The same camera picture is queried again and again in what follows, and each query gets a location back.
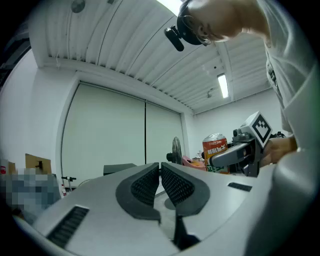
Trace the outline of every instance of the orange can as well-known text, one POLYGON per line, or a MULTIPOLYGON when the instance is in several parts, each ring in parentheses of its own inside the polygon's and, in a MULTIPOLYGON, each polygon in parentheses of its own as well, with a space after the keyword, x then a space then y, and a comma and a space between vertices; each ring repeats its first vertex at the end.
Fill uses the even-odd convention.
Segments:
POLYGON ((225 136, 221 133, 213 133, 206 137, 203 142, 204 163, 207 172, 229 174, 228 166, 211 166, 210 157, 220 154, 228 149, 228 143, 225 136))

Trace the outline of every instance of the hand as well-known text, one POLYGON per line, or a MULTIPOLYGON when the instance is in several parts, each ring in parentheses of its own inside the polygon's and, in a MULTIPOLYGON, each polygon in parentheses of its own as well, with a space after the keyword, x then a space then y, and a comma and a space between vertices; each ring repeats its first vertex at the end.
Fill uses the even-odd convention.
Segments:
POLYGON ((271 138, 263 151, 260 167, 278 163, 284 155, 296 150, 297 143, 294 136, 288 138, 271 138))

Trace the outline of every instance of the black headset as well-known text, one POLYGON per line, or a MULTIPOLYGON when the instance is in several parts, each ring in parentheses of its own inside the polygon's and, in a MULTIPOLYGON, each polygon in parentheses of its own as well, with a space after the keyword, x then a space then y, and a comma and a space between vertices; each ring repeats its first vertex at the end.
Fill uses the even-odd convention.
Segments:
POLYGON ((176 26, 173 25, 172 27, 168 27, 164 30, 165 36, 170 40, 170 42, 179 52, 182 52, 185 49, 180 39, 183 39, 187 43, 194 46, 201 45, 201 42, 197 38, 196 34, 194 34, 182 20, 183 16, 186 15, 187 7, 190 2, 191 0, 186 0, 180 6, 180 11, 176 19, 176 26))

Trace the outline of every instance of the ceiling light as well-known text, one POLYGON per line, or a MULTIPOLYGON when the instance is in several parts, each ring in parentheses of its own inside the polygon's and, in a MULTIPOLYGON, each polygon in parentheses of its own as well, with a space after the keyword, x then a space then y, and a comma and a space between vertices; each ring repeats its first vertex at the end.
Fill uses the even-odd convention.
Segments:
POLYGON ((229 97, 228 83, 227 83, 226 75, 225 74, 218 75, 218 81, 219 81, 219 84, 220 84, 222 97, 223 98, 229 97))
POLYGON ((175 16, 178 16, 180 6, 182 4, 181 0, 157 0, 160 4, 167 7, 175 16))

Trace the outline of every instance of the ceiling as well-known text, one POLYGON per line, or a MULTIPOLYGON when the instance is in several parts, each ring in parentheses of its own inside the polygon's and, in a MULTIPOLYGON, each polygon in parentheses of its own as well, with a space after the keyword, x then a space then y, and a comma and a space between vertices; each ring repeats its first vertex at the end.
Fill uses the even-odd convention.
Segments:
POLYGON ((71 11, 71 3, 45 3, 43 58, 58 56, 117 71, 169 95, 195 114, 270 87, 265 47, 258 37, 242 34, 206 47, 184 43, 184 51, 178 52, 164 35, 176 17, 156 0, 87 0, 80 13, 71 11), (229 88, 224 99, 217 79, 221 73, 229 88))

